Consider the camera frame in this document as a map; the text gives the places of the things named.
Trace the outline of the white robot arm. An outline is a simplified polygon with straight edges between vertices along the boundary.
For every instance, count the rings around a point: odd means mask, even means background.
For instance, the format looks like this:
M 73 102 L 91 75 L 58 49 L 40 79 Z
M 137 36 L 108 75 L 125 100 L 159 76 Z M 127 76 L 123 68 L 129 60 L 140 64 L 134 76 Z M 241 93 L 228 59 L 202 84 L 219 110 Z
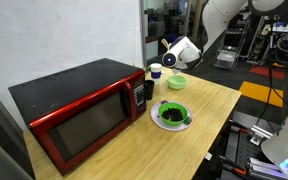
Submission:
M 253 14 L 259 16 L 283 15 L 288 13 L 288 0 L 209 0 L 202 10 L 202 22 L 208 41 L 203 49 L 207 50 L 228 26 L 228 22 L 247 5 Z M 171 67 L 177 74 L 188 68 L 187 64 L 198 60 L 203 53 L 187 37 L 177 38 L 168 46 L 162 63 Z M 288 179 L 288 116 L 280 128 L 261 143 L 264 155 Z

